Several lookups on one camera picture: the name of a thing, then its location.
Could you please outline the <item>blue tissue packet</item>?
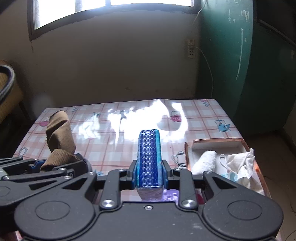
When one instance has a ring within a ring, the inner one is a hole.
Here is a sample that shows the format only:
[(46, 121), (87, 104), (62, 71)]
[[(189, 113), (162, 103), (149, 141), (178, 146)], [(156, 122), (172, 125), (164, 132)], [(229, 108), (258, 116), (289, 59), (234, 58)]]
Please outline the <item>blue tissue packet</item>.
[(141, 130), (138, 137), (136, 189), (143, 201), (163, 198), (164, 178), (159, 131)]

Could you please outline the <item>red knitted cloth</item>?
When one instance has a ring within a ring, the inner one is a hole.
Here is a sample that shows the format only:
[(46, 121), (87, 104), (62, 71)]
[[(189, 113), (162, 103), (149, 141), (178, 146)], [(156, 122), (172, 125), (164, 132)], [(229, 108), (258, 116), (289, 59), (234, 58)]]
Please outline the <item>red knitted cloth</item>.
[(195, 189), (196, 191), (196, 197), (197, 197), (197, 201), (199, 205), (203, 205), (206, 201), (205, 198), (203, 196), (203, 192), (201, 189)]

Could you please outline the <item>brown sock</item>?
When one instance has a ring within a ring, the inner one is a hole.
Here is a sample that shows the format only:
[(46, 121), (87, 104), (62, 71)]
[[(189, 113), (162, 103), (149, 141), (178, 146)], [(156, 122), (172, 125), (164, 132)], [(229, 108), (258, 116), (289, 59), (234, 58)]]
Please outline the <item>brown sock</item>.
[(50, 116), (46, 137), (51, 154), (41, 166), (41, 172), (51, 171), (54, 167), (79, 161), (75, 155), (76, 145), (65, 111), (60, 110)]

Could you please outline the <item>blue face mask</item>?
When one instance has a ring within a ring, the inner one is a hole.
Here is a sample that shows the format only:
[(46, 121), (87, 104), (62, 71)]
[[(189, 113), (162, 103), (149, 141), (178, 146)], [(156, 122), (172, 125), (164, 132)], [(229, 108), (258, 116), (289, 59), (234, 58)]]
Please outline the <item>blue face mask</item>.
[(225, 154), (220, 154), (218, 161), (219, 161), (220, 166), (223, 167), (223, 169), (224, 169), (222, 176), (233, 181), (233, 182), (237, 182), (238, 181), (237, 173), (235, 173), (229, 167), (227, 156)]

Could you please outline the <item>white tissue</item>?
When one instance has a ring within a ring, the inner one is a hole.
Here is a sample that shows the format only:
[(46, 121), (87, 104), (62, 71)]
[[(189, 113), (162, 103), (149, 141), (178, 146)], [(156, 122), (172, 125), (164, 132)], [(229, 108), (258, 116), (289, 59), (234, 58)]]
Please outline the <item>white tissue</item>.
[(264, 195), (262, 184), (255, 170), (254, 150), (251, 148), (249, 152), (231, 154), (227, 158), (229, 167), (237, 173), (236, 183)]

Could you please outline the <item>purple packet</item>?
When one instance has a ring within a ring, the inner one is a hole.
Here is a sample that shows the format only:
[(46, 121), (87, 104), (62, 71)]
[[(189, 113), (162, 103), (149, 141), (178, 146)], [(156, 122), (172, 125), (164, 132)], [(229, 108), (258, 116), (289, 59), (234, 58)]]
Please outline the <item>purple packet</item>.
[(176, 189), (164, 189), (163, 197), (161, 201), (164, 202), (175, 202), (176, 205), (179, 203), (179, 191)]

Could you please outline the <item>white rolled cloth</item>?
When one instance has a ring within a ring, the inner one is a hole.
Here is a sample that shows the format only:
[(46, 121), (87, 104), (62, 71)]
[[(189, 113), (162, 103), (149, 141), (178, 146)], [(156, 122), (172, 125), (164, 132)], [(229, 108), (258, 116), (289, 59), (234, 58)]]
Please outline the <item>white rolled cloth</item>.
[(202, 175), (207, 171), (214, 172), (216, 170), (216, 157), (217, 153), (215, 151), (205, 151), (192, 166), (192, 174)]

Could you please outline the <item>pink checkered tablecloth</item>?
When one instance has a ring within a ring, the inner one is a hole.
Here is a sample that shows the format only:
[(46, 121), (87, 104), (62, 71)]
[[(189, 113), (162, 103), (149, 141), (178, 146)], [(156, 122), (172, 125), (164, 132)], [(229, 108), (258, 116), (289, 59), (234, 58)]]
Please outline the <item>pink checkered tablecloth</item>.
[(67, 107), (65, 112), (76, 152), (100, 174), (126, 168), (137, 158), (141, 130), (159, 131), (162, 158), (172, 168), (185, 165), (185, 145), (194, 140), (240, 137), (214, 99), (100, 103)]

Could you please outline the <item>cardboard box tray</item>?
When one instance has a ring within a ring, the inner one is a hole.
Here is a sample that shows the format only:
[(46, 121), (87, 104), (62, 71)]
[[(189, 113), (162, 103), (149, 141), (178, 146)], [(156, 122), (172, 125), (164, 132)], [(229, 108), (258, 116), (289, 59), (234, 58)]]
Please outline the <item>cardboard box tray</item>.
[(242, 138), (212, 138), (185, 143), (187, 168), (194, 174), (213, 171), (261, 195), (271, 197), (255, 159)]

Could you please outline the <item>woven yellow chair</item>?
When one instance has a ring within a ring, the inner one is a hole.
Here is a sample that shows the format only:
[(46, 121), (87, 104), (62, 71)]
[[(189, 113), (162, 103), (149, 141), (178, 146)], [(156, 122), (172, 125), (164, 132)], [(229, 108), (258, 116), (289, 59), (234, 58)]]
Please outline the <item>woven yellow chair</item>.
[(10, 90), (1, 100), (1, 123), (23, 100), (23, 92), (16, 81), (14, 69), (4, 60), (1, 60), (1, 91), (8, 87), (8, 83), (10, 83)]

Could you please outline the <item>green cabinet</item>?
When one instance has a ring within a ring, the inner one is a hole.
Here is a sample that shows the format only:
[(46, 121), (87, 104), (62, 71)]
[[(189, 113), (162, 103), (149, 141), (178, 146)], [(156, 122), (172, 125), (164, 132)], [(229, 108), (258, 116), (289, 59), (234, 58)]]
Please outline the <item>green cabinet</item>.
[(198, 98), (243, 135), (279, 131), (295, 102), (295, 1), (202, 1)]

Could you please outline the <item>wall power socket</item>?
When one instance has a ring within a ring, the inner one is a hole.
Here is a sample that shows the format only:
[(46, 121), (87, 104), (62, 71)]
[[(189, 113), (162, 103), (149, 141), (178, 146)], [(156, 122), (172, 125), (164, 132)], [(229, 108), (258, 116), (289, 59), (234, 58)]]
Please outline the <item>wall power socket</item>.
[(188, 50), (188, 57), (191, 59), (195, 58), (195, 41), (194, 41), (194, 39), (187, 40), (187, 50)]

